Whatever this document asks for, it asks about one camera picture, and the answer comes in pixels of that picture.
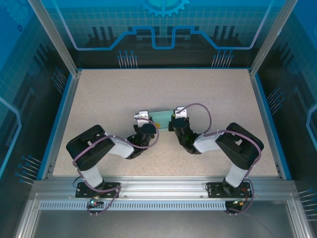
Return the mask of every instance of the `glass panel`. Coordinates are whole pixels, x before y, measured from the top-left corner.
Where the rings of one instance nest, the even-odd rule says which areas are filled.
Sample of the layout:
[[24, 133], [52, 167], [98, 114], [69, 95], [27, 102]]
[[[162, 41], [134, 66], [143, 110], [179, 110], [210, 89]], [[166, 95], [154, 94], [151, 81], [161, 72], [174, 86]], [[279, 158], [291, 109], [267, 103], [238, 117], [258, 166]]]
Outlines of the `glass panel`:
[[79, 68], [250, 67], [284, 0], [43, 1]]
[[2, 4], [0, 230], [1, 237], [13, 237], [46, 149], [69, 72], [28, 2], [2, 1]]
[[316, 1], [298, 1], [259, 70], [272, 118], [299, 191], [310, 187], [317, 189], [316, 9]]

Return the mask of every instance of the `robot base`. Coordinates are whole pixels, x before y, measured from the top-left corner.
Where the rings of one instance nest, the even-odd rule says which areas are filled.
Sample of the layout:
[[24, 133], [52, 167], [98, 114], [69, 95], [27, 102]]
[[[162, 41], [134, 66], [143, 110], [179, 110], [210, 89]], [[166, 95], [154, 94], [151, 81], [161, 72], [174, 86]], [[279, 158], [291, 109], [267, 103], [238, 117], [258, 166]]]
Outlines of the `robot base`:
[[[106, 189], [111, 189], [118, 186], [120, 186], [119, 182], [105, 182], [104, 187], [98, 188], [98, 189], [106, 190]], [[77, 184], [77, 191], [76, 191], [75, 197], [76, 198], [92, 198], [94, 196], [99, 195], [100, 198], [113, 198], [116, 193], [117, 192], [115, 190], [111, 192], [105, 192], [105, 193], [96, 192], [88, 188], [84, 182], [79, 182]]]
[[247, 197], [252, 197], [251, 187], [248, 182], [242, 182], [239, 189], [233, 196], [229, 196], [223, 190], [223, 184], [221, 182], [208, 182], [206, 183], [206, 190], [208, 192], [208, 198], [245, 198], [246, 194], [242, 191], [243, 188], [247, 190]]

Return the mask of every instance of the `vent slot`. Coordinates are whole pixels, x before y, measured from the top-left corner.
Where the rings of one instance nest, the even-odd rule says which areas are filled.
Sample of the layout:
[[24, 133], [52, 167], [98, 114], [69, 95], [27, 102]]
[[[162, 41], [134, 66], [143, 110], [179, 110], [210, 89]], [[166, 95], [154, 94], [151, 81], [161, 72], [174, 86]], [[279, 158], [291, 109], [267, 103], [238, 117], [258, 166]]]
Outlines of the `vent slot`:
[[[41, 201], [40, 210], [86, 210], [88, 201]], [[91, 211], [103, 210], [109, 200]], [[114, 201], [112, 211], [224, 211], [225, 201]]]

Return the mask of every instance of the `metal bar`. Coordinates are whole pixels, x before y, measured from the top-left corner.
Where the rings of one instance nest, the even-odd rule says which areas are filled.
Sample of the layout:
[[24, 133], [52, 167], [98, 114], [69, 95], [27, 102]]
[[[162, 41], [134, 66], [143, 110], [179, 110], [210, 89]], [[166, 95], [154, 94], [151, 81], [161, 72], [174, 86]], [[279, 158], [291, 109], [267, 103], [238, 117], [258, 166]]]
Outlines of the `metal bar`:
[[21, 182], [21, 183], [23, 182], [23, 183], [27, 183], [27, 184], [29, 184], [29, 185], [33, 185], [33, 184], [30, 183], [30, 182], [24, 181], [22, 178], [20, 178], [19, 182]]
[[35, 172], [35, 171], [33, 171], [33, 170], [31, 170], [31, 169], [29, 169], [27, 167], [22, 166], [22, 164], [18, 164], [18, 168], [24, 168], [25, 170], [31, 171], [33, 173], [36, 173], [36, 174], [38, 173], [38, 172]]
[[268, 95], [268, 97], [266, 98], [266, 100], [268, 101], [271, 96], [274, 96], [274, 94], [276, 93], [276, 91], [277, 91], [277, 89], [274, 88], [273, 91], [270, 93], [270, 95]]
[[313, 238], [315, 237], [307, 221], [301, 201], [294, 197], [287, 201], [288, 209], [293, 221], [297, 238]]
[[302, 203], [303, 203], [303, 202], [311, 202], [311, 201], [312, 201], [312, 202], [316, 202], [317, 199], [316, 199], [315, 197], [313, 197], [312, 199], [302, 201]]
[[122, 68], [121, 63], [120, 63], [120, 56], [117, 56], [117, 58], [118, 58], [119, 66], [120, 66], [120, 68]]
[[72, 75], [76, 76], [78, 69], [73, 59], [71, 58], [56, 27], [54, 26], [52, 19], [50, 18], [48, 12], [46, 11], [44, 5], [42, 4], [40, 0], [28, 0], [28, 2], [31, 5], [32, 9], [34, 10], [39, 21], [41, 22], [42, 26], [44, 27], [49, 38], [51, 39], [53, 45], [57, 49], [61, 59], [64, 61], [67, 69]]
[[314, 196], [314, 195], [317, 195], [317, 193], [312, 193], [312, 194], [309, 194], [309, 195], [306, 195], [306, 196], [301, 196], [300, 198], [303, 198], [303, 197], [310, 197], [310, 196]]
[[36, 165], [36, 166], [41, 166], [41, 165], [39, 165], [38, 163], [35, 163], [35, 162], [31, 161], [31, 160], [28, 160], [28, 159], [27, 159], [27, 158], [25, 158], [23, 155], [22, 155], [21, 159], [22, 159], [22, 160], [26, 160], [26, 161], [28, 161], [28, 162], [32, 163], [33, 165]]
[[28, 158], [29, 158], [29, 159], [33, 159], [33, 160], [35, 160], [35, 161], [37, 161], [37, 162], [41, 163], [41, 161], [39, 161], [39, 160], [35, 159], [34, 157], [32, 157], [32, 155], [28, 155]]
[[26, 166], [26, 167], [30, 166], [31, 168], [34, 168], [35, 170], [39, 170], [39, 168], [36, 168], [36, 167], [30, 165], [28, 162], [25, 163], [25, 166]]
[[258, 72], [261, 64], [263, 63], [266, 55], [268, 54], [273, 43], [275, 42], [279, 32], [282, 30], [282, 27], [286, 23], [297, 1], [298, 0], [287, 0], [285, 4], [283, 5], [269, 33], [267, 34], [267, 37], [265, 38], [257, 56], [255, 57], [251, 65], [251, 68], [250, 68], [251, 76], [255, 76], [255, 74]]
[[68, 116], [70, 113], [71, 105], [72, 105], [74, 97], [75, 97], [75, 92], [76, 92], [78, 80], [80, 78], [80, 74], [81, 74], [81, 71], [79, 71], [77, 73], [77, 76], [73, 77], [71, 82], [70, 82], [69, 90], [66, 94], [65, 104], [62, 108], [60, 120], [58, 122], [56, 133], [55, 133], [54, 138], [53, 138], [52, 146], [51, 146], [51, 149], [49, 151], [48, 160], [45, 164], [41, 165], [41, 166], [44, 166], [44, 172], [43, 172], [43, 174], [38, 176], [38, 179], [46, 179], [47, 172], [49, 170], [51, 162], [57, 158], [57, 155], [59, 152], [59, 147], [61, 144], [61, 140], [62, 140], [64, 131], [65, 131], [65, 128], [66, 128], [67, 119], [68, 119]]
[[214, 59], [216, 58], [216, 55], [213, 56], [213, 59], [212, 59], [212, 63], [211, 63], [211, 67], [213, 67], [213, 63], [214, 63]]
[[59, 93], [61, 95], [63, 95], [63, 92], [60, 90], [60, 88], [58, 87], [58, 85], [56, 83], [54, 83], [55, 88], [59, 91]]
[[282, 105], [279, 105], [279, 107], [278, 108], [275, 108], [275, 111], [274, 112], [272, 112], [272, 115], [274, 115], [279, 109], [281, 109], [282, 108]]
[[[74, 179], [35, 181], [30, 199], [37, 197], [40, 200], [80, 200], [74, 197], [76, 192], [72, 186]], [[250, 177], [250, 179], [255, 187], [255, 201], [288, 200], [292, 198], [292, 193], [296, 193], [293, 181], [283, 181], [278, 177]], [[208, 198], [206, 183], [221, 182], [223, 176], [104, 177], [104, 180], [121, 183], [119, 200], [234, 200], [234, 198]]]
[[302, 193], [305, 193], [305, 192], [313, 192], [313, 189], [310, 187], [308, 190], [299, 192], [298, 194], [302, 194]]
[[136, 67], [138, 68], [138, 57], [137, 57], [137, 56], [134, 56], [134, 59], [135, 59], [135, 65], [136, 65]]
[[278, 167], [280, 169], [280, 173], [283, 179], [291, 179], [291, 176], [289, 174], [289, 171], [285, 171], [283, 164], [282, 164], [282, 160], [281, 160], [281, 155], [278, 151], [277, 145], [275, 143], [275, 139], [274, 139], [274, 135], [273, 135], [273, 130], [270, 126], [269, 123], [269, 119], [268, 119], [268, 115], [267, 112], [265, 110], [265, 106], [264, 106], [264, 100], [265, 98], [262, 97], [261, 92], [260, 92], [260, 86], [258, 85], [256, 78], [255, 77], [251, 77], [251, 84], [253, 86], [253, 90], [254, 90], [254, 95], [256, 97], [257, 103], [258, 103], [258, 107], [261, 113], [261, 117], [263, 120], [263, 124], [264, 124], [264, 128], [267, 134], [267, 138], [268, 138], [268, 142], [270, 144], [271, 150], [272, 150], [272, 155], [274, 160], [277, 162]]
[[22, 174], [23, 174], [23, 175], [28, 175], [28, 176], [31, 176], [31, 177], [33, 177], [33, 178], [35, 178], [35, 179], [36, 179], [36, 176], [35, 176], [35, 175], [32, 175], [32, 174], [30, 174], [30, 173], [26, 172], [25, 170], [23, 170], [23, 171], [22, 171]]
[[39, 212], [40, 201], [28, 200], [15, 238], [31, 238], [35, 221]]
[[25, 178], [25, 179], [29, 179], [29, 180], [34, 181], [34, 179], [31, 179], [31, 178], [25, 177], [25, 176], [23, 176], [23, 175], [20, 175], [18, 172], [15, 173], [15, 176], [19, 176], [19, 177], [22, 177], [22, 178]]

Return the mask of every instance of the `speckled tabletop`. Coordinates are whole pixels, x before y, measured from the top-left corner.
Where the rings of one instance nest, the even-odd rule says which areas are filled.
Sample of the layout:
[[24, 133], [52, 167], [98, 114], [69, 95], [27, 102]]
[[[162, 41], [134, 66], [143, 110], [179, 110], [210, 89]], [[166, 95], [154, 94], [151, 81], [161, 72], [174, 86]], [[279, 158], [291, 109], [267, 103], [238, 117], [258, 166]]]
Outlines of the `speckled tabletop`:
[[[198, 102], [211, 111], [210, 131], [236, 122], [264, 143], [263, 156], [251, 171], [276, 176], [272, 152], [246, 69], [85, 69], [82, 70], [54, 176], [78, 175], [65, 146], [69, 140], [100, 124], [108, 134], [134, 134], [134, 114], [159, 112]], [[209, 118], [201, 107], [187, 112], [194, 132], [203, 132]], [[104, 176], [217, 176], [231, 166], [221, 151], [187, 153], [173, 132], [162, 132], [156, 146], [126, 160], [106, 155], [98, 167]]]

